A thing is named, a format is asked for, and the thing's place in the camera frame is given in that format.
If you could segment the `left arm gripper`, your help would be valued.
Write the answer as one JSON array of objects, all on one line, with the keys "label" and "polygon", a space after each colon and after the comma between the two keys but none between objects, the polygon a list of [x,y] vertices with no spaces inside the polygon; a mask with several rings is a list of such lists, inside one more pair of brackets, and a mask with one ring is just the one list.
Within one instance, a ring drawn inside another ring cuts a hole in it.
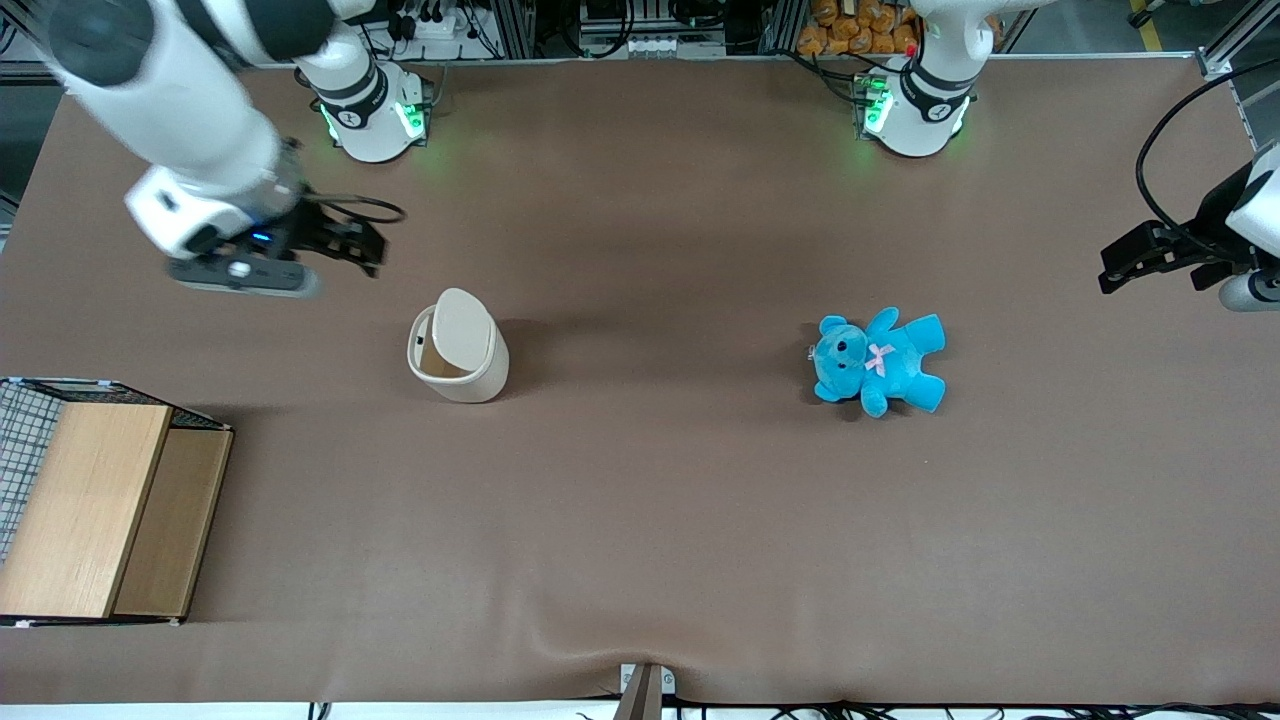
[{"label": "left arm gripper", "polygon": [[1233,172],[1207,192],[1189,220],[1189,232],[1210,247],[1207,254],[1212,259],[1201,263],[1197,247],[1162,222],[1142,222],[1101,250],[1100,291],[1111,295],[1133,281],[1199,263],[1190,273],[1196,291],[1253,270],[1252,245],[1226,225],[1228,215],[1245,192],[1249,176],[1251,164]]}]

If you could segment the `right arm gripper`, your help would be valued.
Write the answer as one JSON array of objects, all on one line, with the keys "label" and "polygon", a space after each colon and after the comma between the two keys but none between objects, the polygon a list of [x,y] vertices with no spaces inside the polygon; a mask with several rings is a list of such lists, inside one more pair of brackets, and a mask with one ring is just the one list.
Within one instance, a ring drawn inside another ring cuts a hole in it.
[{"label": "right arm gripper", "polygon": [[253,227],[253,255],[270,260],[296,261],[301,252],[355,264],[367,278],[376,279],[387,240],[371,220],[323,211],[312,193],[303,193],[283,215]]}]

